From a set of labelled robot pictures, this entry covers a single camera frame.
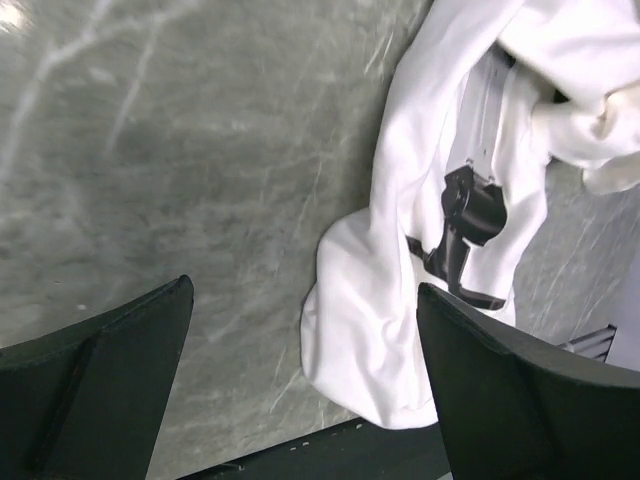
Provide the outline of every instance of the marble countertop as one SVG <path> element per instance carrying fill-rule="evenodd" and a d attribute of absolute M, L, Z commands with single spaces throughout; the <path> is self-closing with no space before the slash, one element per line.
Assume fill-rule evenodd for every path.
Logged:
<path fill-rule="evenodd" d="M 0 346 L 190 275 L 149 478 L 351 417 L 301 373 L 300 306 L 320 235 L 367 203 L 385 93 L 429 3 L 0 1 Z M 518 313 L 564 341 L 607 322 L 640 192 L 591 197 L 552 165 L 549 195 Z"/>

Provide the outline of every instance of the white marble veining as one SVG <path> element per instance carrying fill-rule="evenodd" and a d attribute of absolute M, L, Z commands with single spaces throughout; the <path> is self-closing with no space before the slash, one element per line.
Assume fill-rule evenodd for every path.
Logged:
<path fill-rule="evenodd" d="M 350 418 L 300 370 L 314 253 L 366 205 L 394 66 L 428 0 L 0 0 L 0 346 L 182 274 L 196 305 L 149 478 Z M 640 192 L 553 165 L 522 328 L 607 322 Z"/>

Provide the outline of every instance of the white towel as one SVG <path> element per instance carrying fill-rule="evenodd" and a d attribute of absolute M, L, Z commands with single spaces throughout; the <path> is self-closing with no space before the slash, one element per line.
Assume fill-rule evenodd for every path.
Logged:
<path fill-rule="evenodd" d="M 597 193 L 640 182 L 639 80 L 633 0 L 436 0 L 389 91 L 369 208 L 320 242 L 301 324 L 315 388 L 386 428 L 436 422 L 418 284 L 459 288 L 514 325 L 514 272 L 546 217 L 550 155 L 582 168 Z M 556 88 L 569 102 L 551 102 Z M 469 113 L 474 95 L 480 116 Z M 491 218 L 456 217 L 464 201 L 446 192 L 469 182 L 480 188 L 473 202 L 495 207 Z M 458 257 L 439 246 L 466 248 L 459 281 L 449 280 Z"/>

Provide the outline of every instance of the white cloth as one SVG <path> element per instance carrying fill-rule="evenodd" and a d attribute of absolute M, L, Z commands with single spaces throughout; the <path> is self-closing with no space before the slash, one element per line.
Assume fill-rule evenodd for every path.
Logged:
<path fill-rule="evenodd" d="M 416 293 L 422 281 L 446 284 L 410 254 L 407 237 L 425 252 L 440 244 L 441 194 L 469 72 L 496 41 L 517 59 L 491 158 L 507 218 L 484 246 L 469 245 L 461 277 L 467 290 L 506 300 L 486 313 L 515 324 L 513 276 L 546 217 L 549 154 L 584 169 L 594 192 L 640 182 L 633 0 L 436 0 L 388 94 L 369 208 L 321 240 L 301 323 L 302 365 L 315 388 L 386 428 L 437 421 Z M 555 88 L 570 102 L 552 104 Z"/>

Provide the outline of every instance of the black plastic part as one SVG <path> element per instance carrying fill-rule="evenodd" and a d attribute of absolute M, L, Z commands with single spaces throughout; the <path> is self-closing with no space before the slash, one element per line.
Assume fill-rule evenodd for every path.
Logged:
<path fill-rule="evenodd" d="M 181 277 L 0 355 L 0 478 L 144 479 L 193 308 Z"/>
<path fill-rule="evenodd" d="M 182 480 L 438 480 L 448 472 L 438 425 L 394 431 L 357 419 Z"/>
<path fill-rule="evenodd" d="M 640 373 L 574 355 L 433 286 L 420 339 L 453 476 L 640 478 Z"/>
<path fill-rule="evenodd" d="M 445 223 L 437 248 L 426 254 L 419 240 L 407 237 L 409 251 L 422 259 L 424 269 L 447 283 L 447 290 L 469 305 L 484 310 L 500 310 L 506 300 L 473 292 L 462 286 L 462 273 L 469 245 L 484 246 L 504 229 L 507 210 L 502 189 L 487 183 L 470 166 L 445 177 L 442 211 Z"/>
<path fill-rule="evenodd" d="M 553 103 L 567 103 L 569 99 L 560 90 L 556 90 L 553 94 Z"/>

